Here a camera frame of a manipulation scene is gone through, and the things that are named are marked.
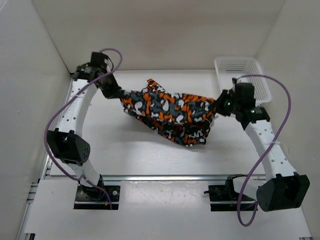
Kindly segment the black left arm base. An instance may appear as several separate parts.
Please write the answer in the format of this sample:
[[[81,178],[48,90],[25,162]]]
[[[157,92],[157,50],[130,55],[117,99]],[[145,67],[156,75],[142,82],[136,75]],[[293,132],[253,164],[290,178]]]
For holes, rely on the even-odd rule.
[[[120,202],[120,185],[98,184],[108,193],[111,204],[103,191],[94,187],[78,184],[74,198],[73,208],[75,210],[118,210]]]

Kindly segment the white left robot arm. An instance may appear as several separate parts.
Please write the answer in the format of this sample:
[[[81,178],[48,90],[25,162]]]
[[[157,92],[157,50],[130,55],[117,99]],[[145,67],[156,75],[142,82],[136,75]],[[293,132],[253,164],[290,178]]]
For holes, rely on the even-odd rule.
[[[52,162],[93,200],[103,198],[105,188],[103,177],[90,161],[91,147],[83,139],[83,125],[97,90],[113,77],[109,64],[81,65],[72,77],[65,104],[44,131],[44,146]]]

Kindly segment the orange camouflage shorts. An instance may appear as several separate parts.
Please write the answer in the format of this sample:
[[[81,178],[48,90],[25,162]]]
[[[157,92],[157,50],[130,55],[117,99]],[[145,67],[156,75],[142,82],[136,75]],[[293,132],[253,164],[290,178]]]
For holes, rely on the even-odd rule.
[[[215,99],[166,91],[152,78],[142,90],[120,97],[126,114],[178,145],[205,145],[215,120]]]

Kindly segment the white perforated plastic basket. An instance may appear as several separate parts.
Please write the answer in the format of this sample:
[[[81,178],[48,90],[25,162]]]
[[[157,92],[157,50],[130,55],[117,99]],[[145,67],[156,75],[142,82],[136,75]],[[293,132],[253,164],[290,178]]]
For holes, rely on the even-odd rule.
[[[233,87],[232,79],[239,83],[251,83],[254,86],[254,98],[259,106],[272,100],[272,95],[259,62],[253,57],[222,56],[214,60],[218,85],[221,91]]]

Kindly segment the aluminium table edge rail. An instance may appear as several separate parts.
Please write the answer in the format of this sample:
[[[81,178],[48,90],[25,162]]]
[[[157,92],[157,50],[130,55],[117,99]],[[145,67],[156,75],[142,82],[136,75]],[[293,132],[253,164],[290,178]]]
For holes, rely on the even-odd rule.
[[[226,180],[230,175],[225,174],[202,174],[202,175],[103,175],[107,182],[120,181],[220,181]]]

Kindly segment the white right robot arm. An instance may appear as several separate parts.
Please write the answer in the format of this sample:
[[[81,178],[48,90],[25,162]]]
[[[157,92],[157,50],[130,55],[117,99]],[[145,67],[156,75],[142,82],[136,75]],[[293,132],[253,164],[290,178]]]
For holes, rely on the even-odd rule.
[[[223,116],[235,115],[251,139],[259,159],[246,175],[232,177],[224,193],[230,200],[247,196],[257,201],[264,212],[296,209],[302,205],[310,186],[304,174],[298,174],[276,143],[270,117],[263,107],[255,105],[252,90],[241,96],[234,90],[223,90],[214,110]]]

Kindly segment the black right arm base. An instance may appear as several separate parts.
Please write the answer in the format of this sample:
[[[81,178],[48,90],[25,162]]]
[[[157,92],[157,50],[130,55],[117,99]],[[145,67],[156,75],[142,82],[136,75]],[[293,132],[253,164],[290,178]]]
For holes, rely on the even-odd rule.
[[[224,184],[212,184],[203,192],[209,196],[211,212],[236,212],[239,193],[235,191],[233,179],[245,177],[237,174],[228,176]]]

